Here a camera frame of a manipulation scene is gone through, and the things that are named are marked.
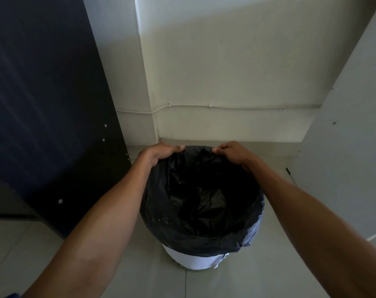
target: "person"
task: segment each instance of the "person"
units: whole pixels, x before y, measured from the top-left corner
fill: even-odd
[[[24,298],[97,298],[118,267],[159,159],[184,150],[156,144],[83,217]],[[291,243],[331,297],[376,297],[376,249],[320,201],[283,180],[238,142],[212,150],[250,171]]]

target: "trash can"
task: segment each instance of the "trash can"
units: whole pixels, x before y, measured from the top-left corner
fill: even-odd
[[[263,210],[249,172],[211,147],[187,146],[151,170],[140,213],[173,259],[206,269],[251,244]]]

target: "white cable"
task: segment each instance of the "white cable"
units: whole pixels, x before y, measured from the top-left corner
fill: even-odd
[[[285,109],[316,109],[320,108],[321,105],[279,105],[279,106],[215,106],[213,104],[209,105],[171,105],[170,103],[161,106],[151,112],[138,112],[138,111],[129,111],[129,110],[121,110],[116,109],[117,112],[120,113],[131,113],[131,114],[154,114],[157,111],[160,111],[164,108],[170,107],[182,107],[182,106],[190,106],[190,107],[201,107],[201,108],[218,108],[218,109],[229,109],[229,110],[285,110]]]

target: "black trash bag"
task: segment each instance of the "black trash bag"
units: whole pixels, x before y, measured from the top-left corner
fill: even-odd
[[[264,194],[241,166],[187,146],[151,170],[141,216],[165,246],[193,256],[237,252],[250,245],[264,210]]]

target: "person's right hand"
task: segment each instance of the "person's right hand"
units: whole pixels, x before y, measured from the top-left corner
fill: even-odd
[[[231,163],[242,165],[242,167],[246,170],[248,170],[249,162],[255,157],[254,154],[249,152],[245,147],[236,141],[223,143],[211,151],[216,155],[226,156]]]

